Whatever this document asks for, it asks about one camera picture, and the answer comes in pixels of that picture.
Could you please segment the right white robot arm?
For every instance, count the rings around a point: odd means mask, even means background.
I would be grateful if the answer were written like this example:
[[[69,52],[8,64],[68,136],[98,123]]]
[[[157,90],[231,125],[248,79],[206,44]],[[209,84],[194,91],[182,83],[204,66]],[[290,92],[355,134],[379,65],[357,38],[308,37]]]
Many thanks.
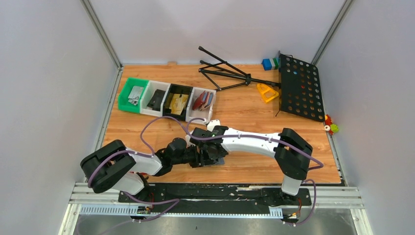
[[[216,141],[226,152],[248,152],[272,157],[283,172],[279,197],[285,204],[292,204],[299,198],[301,183],[309,171],[313,147],[297,132],[283,128],[281,133],[254,133],[216,125],[208,130],[194,128],[191,135],[203,138],[204,143]]]

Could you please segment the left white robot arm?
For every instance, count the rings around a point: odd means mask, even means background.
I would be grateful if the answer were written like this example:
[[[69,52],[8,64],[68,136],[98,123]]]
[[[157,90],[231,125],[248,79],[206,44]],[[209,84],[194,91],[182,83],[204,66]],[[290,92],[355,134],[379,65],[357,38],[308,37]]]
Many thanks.
[[[197,146],[175,138],[150,157],[115,140],[85,157],[80,167],[95,193],[116,189],[131,194],[138,202],[145,202],[150,196],[145,174],[163,176],[179,164],[203,167],[221,163],[222,160],[209,158],[208,153]]]

